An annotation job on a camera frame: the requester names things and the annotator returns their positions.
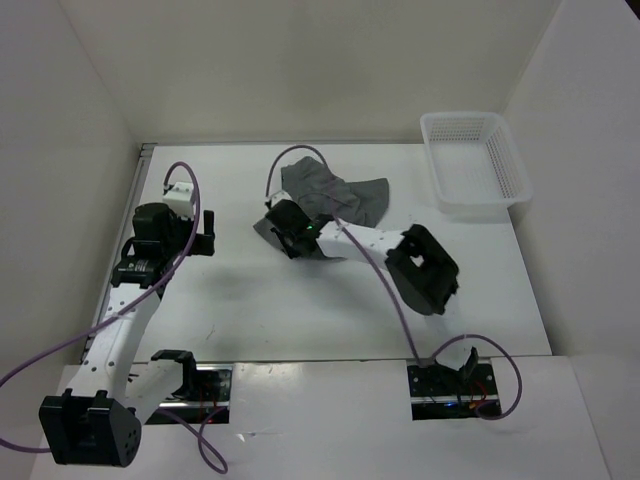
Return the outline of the grey shorts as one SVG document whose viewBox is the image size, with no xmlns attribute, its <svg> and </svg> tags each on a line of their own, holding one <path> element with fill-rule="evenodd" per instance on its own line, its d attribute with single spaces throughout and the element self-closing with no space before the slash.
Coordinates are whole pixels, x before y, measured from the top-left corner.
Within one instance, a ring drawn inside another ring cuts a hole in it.
<svg viewBox="0 0 640 480">
<path fill-rule="evenodd" d="M 341 221 L 376 228 L 390 201 L 387 178 L 347 182 L 306 156 L 280 169 L 281 188 L 312 220 L 335 212 Z"/>
</svg>

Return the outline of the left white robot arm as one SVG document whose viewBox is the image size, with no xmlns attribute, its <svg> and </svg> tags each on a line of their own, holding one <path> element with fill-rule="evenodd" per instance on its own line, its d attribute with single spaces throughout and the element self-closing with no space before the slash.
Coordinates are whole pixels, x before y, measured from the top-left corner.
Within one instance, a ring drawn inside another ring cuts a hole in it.
<svg viewBox="0 0 640 480">
<path fill-rule="evenodd" d="M 214 253 L 214 213 L 193 202 L 136 208 L 133 234 L 111 275 L 108 309 L 76 375 L 60 395 L 47 396 L 39 420 L 60 465 L 129 466 L 142 427 L 166 398 L 196 394 L 200 376 L 185 350 L 160 350 L 140 373 L 131 371 L 146 327 L 179 261 Z"/>
</svg>

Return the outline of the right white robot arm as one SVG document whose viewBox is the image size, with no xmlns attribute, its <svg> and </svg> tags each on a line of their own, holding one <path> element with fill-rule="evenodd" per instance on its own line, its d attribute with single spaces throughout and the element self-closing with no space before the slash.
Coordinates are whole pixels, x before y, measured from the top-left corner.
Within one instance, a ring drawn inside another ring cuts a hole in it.
<svg viewBox="0 0 640 480">
<path fill-rule="evenodd" d="M 459 288 L 459 267 L 420 224 L 383 231 L 349 223 L 333 214 L 312 218 L 293 200 L 268 200 L 265 219 L 291 259 L 352 260 L 372 267 L 399 316 L 414 359 L 420 359 L 404 307 L 442 315 Z"/>
</svg>

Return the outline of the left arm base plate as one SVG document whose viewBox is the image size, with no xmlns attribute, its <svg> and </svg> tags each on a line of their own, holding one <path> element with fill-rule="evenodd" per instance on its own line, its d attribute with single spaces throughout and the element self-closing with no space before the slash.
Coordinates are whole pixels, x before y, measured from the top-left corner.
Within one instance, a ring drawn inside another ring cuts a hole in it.
<svg viewBox="0 0 640 480">
<path fill-rule="evenodd" d="M 198 364 L 193 389 L 186 394 L 171 395 L 161 402 L 147 424 L 177 423 L 159 410 L 166 410 L 192 426 L 200 425 L 204 420 L 208 425 L 228 424 L 232 377 L 231 364 Z"/>
</svg>

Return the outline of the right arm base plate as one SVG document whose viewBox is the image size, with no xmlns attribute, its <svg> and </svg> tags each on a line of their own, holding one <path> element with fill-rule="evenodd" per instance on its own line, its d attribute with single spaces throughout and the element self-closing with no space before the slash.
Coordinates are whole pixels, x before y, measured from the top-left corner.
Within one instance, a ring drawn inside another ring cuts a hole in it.
<svg viewBox="0 0 640 480">
<path fill-rule="evenodd" d="M 462 420 L 502 414 L 494 371 L 487 361 L 462 377 L 439 364 L 407 366 L 411 413 L 414 421 Z"/>
</svg>

